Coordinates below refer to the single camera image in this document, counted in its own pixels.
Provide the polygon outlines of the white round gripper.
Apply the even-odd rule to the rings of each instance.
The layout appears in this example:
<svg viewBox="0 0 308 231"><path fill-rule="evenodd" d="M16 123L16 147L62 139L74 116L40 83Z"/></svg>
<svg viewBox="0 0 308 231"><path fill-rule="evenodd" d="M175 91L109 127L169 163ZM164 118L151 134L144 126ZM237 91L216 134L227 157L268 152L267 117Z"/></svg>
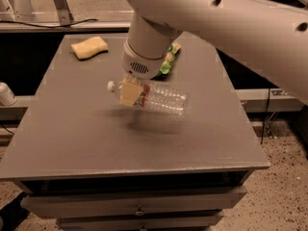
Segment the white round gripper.
<svg viewBox="0 0 308 231"><path fill-rule="evenodd" d="M127 39L124 42L122 66L125 72L131 76L123 78L120 92L122 105L132 107L139 99L143 92L143 84L140 79L149 80L158 74L169 46L168 39L148 39L141 42Z"/></svg>

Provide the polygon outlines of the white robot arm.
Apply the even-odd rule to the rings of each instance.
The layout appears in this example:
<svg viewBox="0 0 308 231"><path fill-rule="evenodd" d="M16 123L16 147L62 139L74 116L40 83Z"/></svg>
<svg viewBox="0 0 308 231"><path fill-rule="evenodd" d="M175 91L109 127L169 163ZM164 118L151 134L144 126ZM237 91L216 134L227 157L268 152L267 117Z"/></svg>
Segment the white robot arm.
<svg viewBox="0 0 308 231"><path fill-rule="evenodd" d="M269 0L127 0L134 13L122 66L139 79L158 73L181 33L204 39L308 104L308 12Z"/></svg>

